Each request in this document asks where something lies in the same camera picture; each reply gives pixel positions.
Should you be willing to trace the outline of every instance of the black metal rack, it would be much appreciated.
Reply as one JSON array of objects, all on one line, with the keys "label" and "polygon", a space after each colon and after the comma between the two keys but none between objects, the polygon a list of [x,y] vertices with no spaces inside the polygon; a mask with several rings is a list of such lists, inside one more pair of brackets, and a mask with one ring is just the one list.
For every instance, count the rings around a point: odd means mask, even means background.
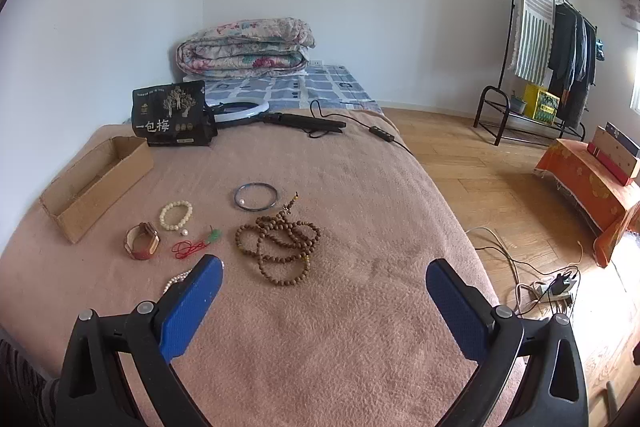
[{"label": "black metal rack", "polygon": [[[505,139],[505,140],[514,140],[514,141],[519,141],[519,142],[524,142],[524,143],[531,143],[534,145],[547,145],[548,142],[545,142],[546,140],[552,139],[552,137],[545,135],[545,134],[538,134],[536,132],[530,131],[530,130],[523,130],[523,129],[519,129],[519,128],[513,128],[513,127],[507,127],[507,121],[509,120],[510,117],[513,118],[518,118],[519,120],[524,120],[527,121],[529,123],[533,123],[542,127],[546,127],[548,129],[551,129],[553,131],[558,131],[559,133],[559,138],[561,138],[562,136],[564,136],[565,134],[569,135],[569,136],[575,136],[577,138],[580,139],[580,141],[584,141],[584,136],[586,135],[586,130],[583,126],[583,124],[580,124],[580,128],[581,128],[581,132],[579,132],[578,130],[575,130],[572,127],[568,127],[564,124],[564,120],[561,120],[560,118],[556,118],[554,120],[553,123],[545,123],[545,122],[541,122],[538,120],[533,120],[532,118],[529,118],[528,116],[524,116],[522,114],[516,113],[516,112],[512,112],[511,111],[511,107],[510,107],[510,99],[508,97],[508,95],[501,89],[502,87],[502,80],[504,79],[504,70],[506,68],[507,65],[507,57],[509,55],[509,44],[511,41],[511,30],[513,29],[513,10],[515,8],[515,0],[511,0],[511,15],[509,17],[509,31],[507,33],[507,44],[504,48],[504,59],[502,61],[502,70],[500,71],[500,79],[498,80],[498,86],[486,86],[483,90],[482,90],[482,94],[480,95],[480,101],[478,102],[478,111],[476,112],[476,119],[474,120],[474,127],[478,127],[478,125],[481,125],[482,128],[484,128],[484,130],[486,130],[488,133],[490,133],[492,136],[495,137],[495,142],[494,145],[498,145],[500,143],[501,139]],[[571,6],[572,8],[575,9],[574,5],[571,4],[568,0],[564,0],[565,3],[567,3],[569,6]],[[499,94],[501,94],[504,97],[504,104],[503,103],[498,103],[498,102],[492,102],[492,100],[487,100],[486,99],[486,94],[489,91],[495,91]],[[482,115],[482,110],[484,109],[484,104],[489,105],[490,107],[493,107],[495,110],[499,111],[502,114],[502,120],[500,121],[500,124],[495,124],[492,122],[487,122],[487,121],[480,121],[480,116]],[[490,128],[497,128],[498,131],[497,133],[492,131]],[[529,136],[536,136],[540,139],[543,139],[545,141],[542,140],[538,140],[538,141],[531,141],[531,140],[527,140],[526,138],[518,138],[516,136],[505,136],[504,135],[504,131],[508,130],[508,131],[513,131],[513,132],[517,132],[517,133],[522,133],[522,134],[526,134]]]}]

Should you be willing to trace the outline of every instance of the floral quilt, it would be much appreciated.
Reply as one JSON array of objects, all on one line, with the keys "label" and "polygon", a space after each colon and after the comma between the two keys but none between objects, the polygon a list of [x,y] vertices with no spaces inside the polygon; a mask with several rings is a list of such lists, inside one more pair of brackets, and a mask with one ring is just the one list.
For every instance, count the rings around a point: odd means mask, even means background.
[{"label": "floral quilt", "polygon": [[178,46],[178,67],[201,78],[283,76],[308,65],[307,23],[291,17],[244,20],[203,30]]}]

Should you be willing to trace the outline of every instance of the orange cloth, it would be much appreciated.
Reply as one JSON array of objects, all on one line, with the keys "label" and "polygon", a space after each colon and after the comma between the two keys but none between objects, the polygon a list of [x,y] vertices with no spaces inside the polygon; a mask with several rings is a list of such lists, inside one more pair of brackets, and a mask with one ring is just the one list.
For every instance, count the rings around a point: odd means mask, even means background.
[{"label": "orange cloth", "polygon": [[640,187],[636,182],[623,187],[587,151],[586,143],[555,140],[540,158],[535,170],[553,174],[571,191],[602,231],[593,243],[599,266],[609,264],[613,249],[625,230],[640,230]]}]

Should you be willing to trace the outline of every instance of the boxes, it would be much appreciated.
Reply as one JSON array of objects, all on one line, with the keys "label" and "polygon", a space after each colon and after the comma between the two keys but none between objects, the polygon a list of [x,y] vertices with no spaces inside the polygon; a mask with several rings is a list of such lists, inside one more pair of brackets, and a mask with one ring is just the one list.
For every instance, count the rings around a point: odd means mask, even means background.
[{"label": "boxes", "polygon": [[640,147],[636,145],[636,143],[631,140],[626,134],[620,132],[615,125],[607,122],[605,126],[605,131],[607,131],[613,138],[618,140],[622,147],[628,150],[635,158],[640,157]]},{"label": "boxes", "polygon": [[527,102],[527,107],[524,108],[525,116],[545,123],[554,123],[560,98],[547,92],[542,86],[527,84],[522,99]]},{"label": "boxes", "polygon": [[72,243],[154,166],[146,140],[116,136],[53,180],[40,203]]},{"label": "boxes", "polygon": [[611,158],[609,158],[602,150],[598,149],[594,146],[593,143],[590,143],[587,146],[587,150],[593,155],[596,156],[598,161],[602,163],[611,174],[622,184],[630,185],[633,182],[633,178],[627,176],[620,167],[618,167],[615,163],[612,162]]},{"label": "boxes", "polygon": [[633,156],[625,147],[602,127],[596,129],[591,141],[595,147],[602,150],[629,178],[635,178],[640,171],[640,160]]}]

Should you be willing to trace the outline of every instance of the striped towel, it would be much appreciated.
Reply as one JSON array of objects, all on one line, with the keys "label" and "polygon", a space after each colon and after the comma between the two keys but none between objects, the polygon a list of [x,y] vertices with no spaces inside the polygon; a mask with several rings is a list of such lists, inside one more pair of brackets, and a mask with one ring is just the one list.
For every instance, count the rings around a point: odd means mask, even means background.
[{"label": "striped towel", "polygon": [[510,69],[527,82],[542,86],[551,54],[555,0],[515,0],[518,18]]}]

